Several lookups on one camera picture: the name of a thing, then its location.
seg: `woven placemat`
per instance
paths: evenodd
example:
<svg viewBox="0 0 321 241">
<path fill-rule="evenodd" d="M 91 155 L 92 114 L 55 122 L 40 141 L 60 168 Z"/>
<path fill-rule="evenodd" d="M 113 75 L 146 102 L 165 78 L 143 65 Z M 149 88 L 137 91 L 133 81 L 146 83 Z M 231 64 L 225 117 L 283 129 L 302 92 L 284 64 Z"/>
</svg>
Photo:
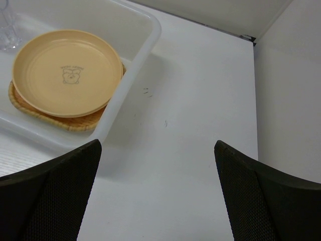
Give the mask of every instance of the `woven placemat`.
<svg viewBox="0 0 321 241">
<path fill-rule="evenodd" d="M 124 74 L 126 72 L 126 68 L 124 65 L 123 72 Z M 42 113 L 41 111 L 37 110 L 36 108 L 32 107 L 27 102 L 25 102 L 25 100 L 22 99 L 22 97 L 15 89 L 15 86 L 12 82 L 9 85 L 9 99 L 11 103 L 14 105 L 14 107 L 20 110 L 21 112 L 71 132 L 85 132 L 94 129 L 97 126 L 101 118 L 101 115 L 103 114 L 106 108 L 104 107 L 92 114 L 77 118 L 60 118 L 51 116 Z"/>
</svg>

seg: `clear glass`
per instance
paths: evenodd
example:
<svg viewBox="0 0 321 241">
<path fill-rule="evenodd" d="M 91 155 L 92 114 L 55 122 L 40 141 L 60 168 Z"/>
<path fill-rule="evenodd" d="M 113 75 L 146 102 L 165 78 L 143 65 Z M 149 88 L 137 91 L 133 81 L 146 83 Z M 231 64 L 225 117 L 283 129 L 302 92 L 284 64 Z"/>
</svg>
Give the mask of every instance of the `clear glass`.
<svg viewBox="0 0 321 241">
<path fill-rule="evenodd" d="M 20 42 L 15 27 L 15 13 L 9 0 L 0 0 L 0 50 L 14 49 Z"/>
</svg>

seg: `white tabletop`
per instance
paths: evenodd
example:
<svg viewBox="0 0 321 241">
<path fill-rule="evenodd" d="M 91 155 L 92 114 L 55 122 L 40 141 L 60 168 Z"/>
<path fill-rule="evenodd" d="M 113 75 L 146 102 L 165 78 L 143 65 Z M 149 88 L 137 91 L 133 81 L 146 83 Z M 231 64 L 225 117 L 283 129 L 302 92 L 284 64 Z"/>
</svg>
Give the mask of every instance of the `white tabletop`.
<svg viewBox="0 0 321 241">
<path fill-rule="evenodd" d="M 257 159 L 253 45 L 133 5 L 163 32 L 103 144 L 78 240 L 233 240 L 213 147 Z M 0 144 L 1 158 L 54 155 L 3 131 Z"/>
</svg>

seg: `gray surface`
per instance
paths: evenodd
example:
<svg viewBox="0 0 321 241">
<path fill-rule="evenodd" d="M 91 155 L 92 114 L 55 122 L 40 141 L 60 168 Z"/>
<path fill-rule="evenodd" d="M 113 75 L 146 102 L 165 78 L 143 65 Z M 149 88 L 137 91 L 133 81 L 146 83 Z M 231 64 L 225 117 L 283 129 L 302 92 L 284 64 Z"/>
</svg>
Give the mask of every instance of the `gray surface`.
<svg viewBox="0 0 321 241">
<path fill-rule="evenodd" d="M 234 35 L 260 37 L 292 0 L 133 0 Z"/>
<path fill-rule="evenodd" d="M 320 0 L 294 0 L 258 42 L 259 160 L 321 182 Z"/>
</svg>

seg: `white tub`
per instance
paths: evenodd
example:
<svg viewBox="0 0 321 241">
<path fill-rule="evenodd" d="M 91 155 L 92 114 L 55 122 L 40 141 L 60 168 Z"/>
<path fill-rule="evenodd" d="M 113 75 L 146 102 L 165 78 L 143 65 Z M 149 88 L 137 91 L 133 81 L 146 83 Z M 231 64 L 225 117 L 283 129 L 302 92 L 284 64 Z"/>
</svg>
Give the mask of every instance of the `white tub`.
<svg viewBox="0 0 321 241">
<path fill-rule="evenodd" d="M 11 0 L 20 35 L 31 38 L 55 29 L 78 29 L 106 40 L 119 53 L 127 72 L 94 131 L 72 133 L 15 109 L 8 98 L 13 59 L 18 51 L 0 52 L 0 127 L 59 152 L 93 139 L 103 142 L 147 56 L 161 34 L 158 20 L 118 0 Z"/>
</svg>

